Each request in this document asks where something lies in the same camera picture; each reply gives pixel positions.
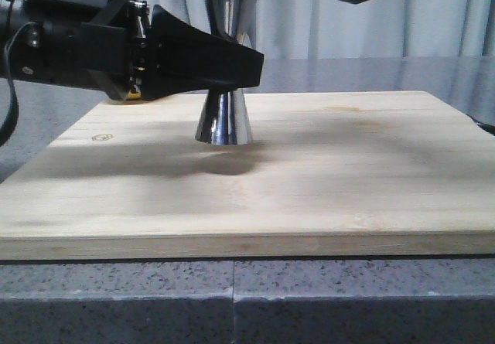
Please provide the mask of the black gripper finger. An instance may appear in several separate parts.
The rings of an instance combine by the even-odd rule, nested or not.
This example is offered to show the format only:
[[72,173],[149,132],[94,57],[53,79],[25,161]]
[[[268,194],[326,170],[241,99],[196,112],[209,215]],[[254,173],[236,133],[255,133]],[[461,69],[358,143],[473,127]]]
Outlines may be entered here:
[[256,87],[263,62],[262,53],[194,28],[155,5],[140,76],[141,98]]

